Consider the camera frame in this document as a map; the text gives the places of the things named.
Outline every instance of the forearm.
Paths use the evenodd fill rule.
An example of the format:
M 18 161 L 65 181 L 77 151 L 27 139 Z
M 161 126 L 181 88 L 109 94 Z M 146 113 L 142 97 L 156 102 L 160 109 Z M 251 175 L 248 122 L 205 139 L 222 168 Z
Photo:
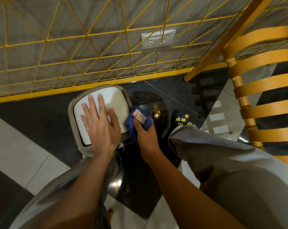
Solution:
M 148 164 L 180 229 L 244 228 L 184 177 L 162 152 Z
M 109 158 L 94 154 L 43 228 L 92 228 Z

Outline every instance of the yellow chair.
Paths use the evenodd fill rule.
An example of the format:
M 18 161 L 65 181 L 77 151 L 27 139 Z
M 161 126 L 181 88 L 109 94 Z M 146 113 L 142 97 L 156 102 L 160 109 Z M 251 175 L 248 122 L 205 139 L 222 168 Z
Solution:
M 229 67 L 228 73 L 234 85 L 234 93 L 241 107 L 240 113 L 245 120 L 249 140 L 253 146 L 264 150 L 262 142 L 288 141 L 288 127 L 258 130 L 255 118 L 288 113 L 288 100 L 277 101 L 259 106 L 250 106 L 247 96 L 276 88 L 288 86 L 288 73 L 271 76 L 249 84 L 243 84 L 241 74 L 251 69 L 278 62 L 288 61 L 288 49 L 264 52 L 242 61 L 235 59 L 235 54 L 251 45 L 261 42 L 288 39 L 288 26 L 263 28 L 245 34 L 228 44 L 222 55 Z M 288 165 L 288 156 L 275 156 Z

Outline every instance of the pant leg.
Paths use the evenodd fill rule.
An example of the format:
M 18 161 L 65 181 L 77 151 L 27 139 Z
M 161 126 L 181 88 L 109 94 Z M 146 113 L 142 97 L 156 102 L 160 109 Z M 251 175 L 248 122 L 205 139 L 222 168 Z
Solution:
M 243 143 L 179 126 L 169 136 L 200 190 L 246 228 L 288 229 L 288 166 Z
M 109 183 L 118 173 L 118 161 L 120 162 L 119 155 L 118 153 L 115 153 L 105 174 L 99 200 L 99 209 L 96 214 L 96 220 L 93 228 L 111 228 L 104 203 L 107 197 L 107 188 Z M 43 187 L 43 189 L 24 207 L 10 228 L 38 228 L 46 217 L 52 213 L 52 210 L 58 204 L 58 202 L 66 196 L 75 180 L 87 167 L 89 162 L 90 158 L 84 158 L 70 170 L 58 176 Z

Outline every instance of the power socket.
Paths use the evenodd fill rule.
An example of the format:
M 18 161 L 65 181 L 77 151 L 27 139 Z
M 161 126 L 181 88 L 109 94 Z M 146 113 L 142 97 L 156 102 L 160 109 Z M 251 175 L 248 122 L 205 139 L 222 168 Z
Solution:
M 173 42 L 173 39 L 175 37 L 176 30 L 165 30 L 163 40 L 161 42 L 163 31 L 158 31 L 153 33 L 148 39 L 146 39 L 151 33 L 144 33 L 141 34 L 142 41 L 145 41 L 142 43 L 142 49 L 149 49 L 149 48 L 155 48 L 155 47 L 162 47 L 162 46 L 168 46 Z

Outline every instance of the leg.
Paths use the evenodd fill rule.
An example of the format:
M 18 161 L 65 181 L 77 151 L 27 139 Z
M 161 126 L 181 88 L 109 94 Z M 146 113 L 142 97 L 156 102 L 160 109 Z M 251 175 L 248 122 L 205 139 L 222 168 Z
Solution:
M 179 126 L 169 137 L 200 189 L 247 228 L 288 228 L 288 166 L 246 144 Z
M 102 193 L 99 201 L 99 210 L 96 214 L 94 228 L 110 229 L 107 210 L 104 206 L 107 197 L 107 188 L 110 181 L 119 170 L 120 157 L 116 152 L 105 174 Z M 90 158 L 84 158 L 67 172 L 49 182 L 34 198 L 25 206 L 10 228 L 37 228 L 48 217 L 56 204 L 62 200 L 70 190 L 74 181 L 90 162 Z

